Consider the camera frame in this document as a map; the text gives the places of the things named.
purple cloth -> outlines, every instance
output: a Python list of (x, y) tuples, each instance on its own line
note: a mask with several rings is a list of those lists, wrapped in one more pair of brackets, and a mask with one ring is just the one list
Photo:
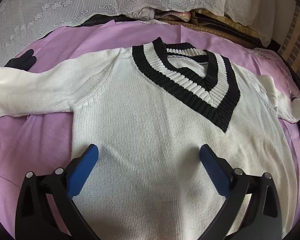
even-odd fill
[[(30, 72), (40, 73), (87, 52), (138, 46), (159, 36), (165, 43), (190, 42), (199, 49), (222, 54), (255, 74), (271, 75), (277, 89), (290, 95), (279, 60), (269, 60), (226, 39), (180, 25), (116, 24), (111, 21), (94, 27), (60, 27), (46, 38), (34, 41), (25, 50), (33, 49), (37, 57)], [(13, 236), (15, 211), (24, 175), (28, 171), (34, 171), (36, 175), (48, 174), (69, 163), (72, 119), (71, 113), (0, 118), (0, 222)], [(300, 134), (296, 124), (284, 120), (281, 124), (298, 178), (297, 220), (300, 217)]]

blue pad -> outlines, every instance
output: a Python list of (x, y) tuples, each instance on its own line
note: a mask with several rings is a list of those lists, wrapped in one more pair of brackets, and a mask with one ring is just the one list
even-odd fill
[(98, 147), (94, 144), (91, 144), (88, 148), (88, 151), (85, 153), (85, 156), (82, 158), (68, 179), (67, 194), (70, 199), (79, 195), (93, 167), (96, 165), (98, 158)]
[(230, 196), (230, 178), (219, 163), (219, 161), (225, 160), (218, 158), (214, 152), (205, 145), (201, 146), (200, 160), (219, 195), (225, 196), (226, 199), (228, 199)]

silver screw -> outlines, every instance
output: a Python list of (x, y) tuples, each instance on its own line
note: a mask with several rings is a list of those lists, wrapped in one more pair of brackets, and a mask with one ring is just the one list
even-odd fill
[(266, 172), (266, 173), (265, 173), (265, 177), (266, 177), (267, 179), (271, 179), (271, 178), (272, 178), (272, 175), (271, 175), (269, 172)]
[(234, 169), (234, 173), (237, 174), (237, 175), (242, 175), (243, 174), (243, 171), (239, 168), (235, 168)]
[(55, 174), (57, 175), (60, 175), (63, 173), (63, 168), (57, 168), (55, 171), (54, 171)]
[(33, 176), (33, 172), (32, 171), (29, 171), (27, 174), (26, 174), (26, 177), (29, 179)]

white lace curtain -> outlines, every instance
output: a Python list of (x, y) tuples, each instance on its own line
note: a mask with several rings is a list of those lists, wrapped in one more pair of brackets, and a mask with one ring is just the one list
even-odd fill
[(132, 15), (143, 7), (189, 11), (206, 8), (255, 29), (268, 45), (274, 0), (3, 0), (0, 4), (0, 66), (32, 41), (63, 26), (76, 26), (93, 14)]

white wall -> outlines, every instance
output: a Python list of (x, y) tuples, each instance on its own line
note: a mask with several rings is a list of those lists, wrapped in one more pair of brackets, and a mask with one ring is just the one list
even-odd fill
[(275, 1), (275, 13), (274, 13), (274, 28), (273, 28), (272, 39), (275, 40), (280, 45), (282, 45), (290, 29), (290, 25), (292, 23), (294, 10), (296, 7), (296, 1), (295, 0), (274, 0), (274, 1)]

